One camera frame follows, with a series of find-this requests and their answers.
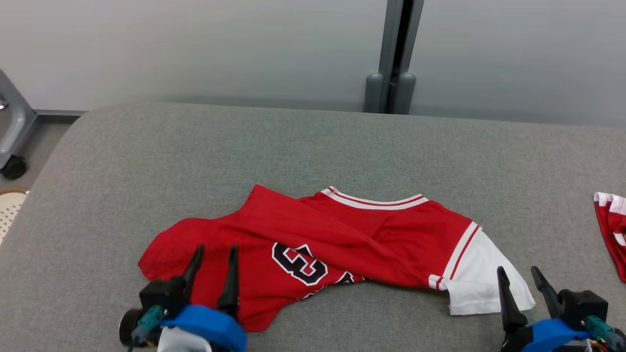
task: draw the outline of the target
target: jersey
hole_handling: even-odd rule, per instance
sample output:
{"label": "jersey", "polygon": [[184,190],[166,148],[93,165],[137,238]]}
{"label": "jersey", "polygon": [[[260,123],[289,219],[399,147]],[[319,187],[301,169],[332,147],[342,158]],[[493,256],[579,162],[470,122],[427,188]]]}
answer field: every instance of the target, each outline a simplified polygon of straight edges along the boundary
{"label": "jersey", "polygon": [[470,219],[421,195],[374,202],[334,188],[296,200],[255,186],[242,208],[219,219],[185,219],[159,234],[139,267],[149,280],[180,275],[205,246],[192,302],[214,308],[233,244],[239,246],[239,321],[268,327],[286,304],[365,277],[449,291],[452,314],[500,311],[497,266],[520,309],[534,301],[515,268]]}
{"label": "jersey", "polygon": [[626,204],[619,195],[596,192],[595,213],[608,252],[615,262],[617,274],[626,282]]}

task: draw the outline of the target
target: white sleeve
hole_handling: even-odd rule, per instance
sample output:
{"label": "white sleeve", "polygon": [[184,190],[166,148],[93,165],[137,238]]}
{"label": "white sleeve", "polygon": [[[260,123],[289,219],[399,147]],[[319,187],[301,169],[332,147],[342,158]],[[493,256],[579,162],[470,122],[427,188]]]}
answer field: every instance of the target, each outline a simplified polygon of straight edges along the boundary
{"label": "white sleeve", "polygon": [[462,254],[452,277],[440,279],[440,289],[450,294],[450,314],[500,312],[497,268],[505,268],[511,281],[511,293],[520,311],[531,309],[535,300],[528,285],[511,262],[479,228]]}

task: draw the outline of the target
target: black number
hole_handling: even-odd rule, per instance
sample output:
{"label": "black number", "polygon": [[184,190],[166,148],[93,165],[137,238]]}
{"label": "black number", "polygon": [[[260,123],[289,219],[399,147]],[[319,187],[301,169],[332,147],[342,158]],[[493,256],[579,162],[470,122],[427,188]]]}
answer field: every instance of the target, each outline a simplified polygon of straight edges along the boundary
{"label": "black number", "polygon": [[354,282],[354,276],[350,272],[346,271],[346,273],[335,283],[336,284],[349,284],[352,282]]}
{"label": "black number", "polygon": [[[280,243],[275,243],[272,251],[272,257],[280,265],[280,267],[288,272],[294,278],[302,281],[306,286],[316,285],[326,274],[328,274],[328,267],[321,261],[314,259],[309,262],[301,254],[306,254],[312,257],[309,250],[309,246],[306,244],[295,248],[294,251],[298,252],[295,258],[291,259],[287,253],[291,248],[283,246]],[[304,271],[305,268],[310,268],[310,273]]]}
{"label": "black number", "polygon": [[325,288],[327,288],[327,287],[328,287],[328,285],[322,285],[322,288],[320,288],[320,289],[316,289],[315,291],[313,291],[313,292],[311,292],[311,293],[307,294],[307,295],[306,295],[306,296],[304,296],[303,298],[298,298],[298,301],[303,301],[303,300],[305,300],[305,299],[307,299],[307,298],[309,298],[309,297],[311,297],[311,296],[315,296],[316,294],[318,294],[318,293],[322,292],[322,290],[323,290],[323,289],[325,289]]}

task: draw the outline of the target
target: red stripe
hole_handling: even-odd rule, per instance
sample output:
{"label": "red stripe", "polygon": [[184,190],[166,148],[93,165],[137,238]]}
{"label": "red stripe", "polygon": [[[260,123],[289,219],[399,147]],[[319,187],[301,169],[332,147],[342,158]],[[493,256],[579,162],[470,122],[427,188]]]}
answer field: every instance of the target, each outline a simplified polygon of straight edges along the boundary
{"label": "red stripe", "polygon": [[416,200],[422,199],[424,198],[423,195],[420,195],[419,197],[415,198],[415,199],[411,199],[411,200],[405,200],[404,202],[401,203],[393,203],[393,204],[378,204],[378,203],[369,203],[369,202],[364,202],[362,200],[356,200],[356,199],[352,199],[349,197],[346,197],[345,195],[341,195],[338,193],[334,193],[336,196],[338,197],[342,197],[343,199],[347,199],[347,200],[351,200],[353,202],[357,202],[357,203],[361,203],[361,204],[366,204],[366,205],[375,205],[375,206],[382,206],[382,207],[391,207],[394,205],[403,205],[403,204],[407,204],[407,203],[411,203],[411,202],[415,202]]}
{"label": "red stripe", "polygon": [[480,228],[480,226],[476,225],[476,228],[474,229],[474,232],[471,233],[471,235],[469,236],[469,239],[467,242],[465,242],[465,246],[463,247],[463,250],[461,251],[461,254],[459,255],[458,259],[456,260],[456,264],[454,265],[454,270],[452,270],[452,275],[450,275],[450,279],[454,279],[454,274],[456,273],[456,268],[459,266],[459,263],[461,262],[461,258],[463,258],[463,253],[465,253],[465,250],[468,247],[468,244],[470,244],[471,239],[474,238],[474,235],[476,234],[476,232],[478,231],[478,229]]}
{"label": "red stripe", "polygon": [[441,282],[441,280],[443,280],[443,276],[441,276],[441,277],[439,278],[439,280],[437,280],[437,285],[435,286],[435,288],[436,288],[438,291],[440,291],[440,290],[439,290],[439,283]]}

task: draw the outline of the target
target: red fabric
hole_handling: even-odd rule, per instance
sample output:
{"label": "red fabric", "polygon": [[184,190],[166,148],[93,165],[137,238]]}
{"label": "red fabric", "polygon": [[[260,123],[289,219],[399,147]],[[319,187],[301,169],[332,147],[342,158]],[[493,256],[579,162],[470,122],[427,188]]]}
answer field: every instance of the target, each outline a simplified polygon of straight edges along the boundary
{"label": "red fabric", "polygon": [[[363,210],[322,193],[295,200],[257,185],[234,214],[214,220],[185,219],[160,233],[139,267],[148,280],[169,279],[184,271],[203,244],[205,255],[192,303],[215,308],[230,248],[237,244],[238,318],[247,331],[262,331],[281,307],[331,284],[367,277],[428,288],[429,275],[443,275],[470,223],[433,201],[403,210]],[[306,265],[301,272],[289,272],[290,263],[297,267],[302,260]],[[327,274],[317,277],[320,272]]]}
{"label": "red fabric", "polygon": [[623,198],[609,194],[602,195],[604,199],[608,196],[608,201],[605,204],[600,205],[599,201],[595,201],[600,232],[608,252],[615,262],[618,276],[626,282],[626,246],[621,246],[616,240],[616,236],[623,236],[626,232],[626,215],[618,211],[622,209]]}

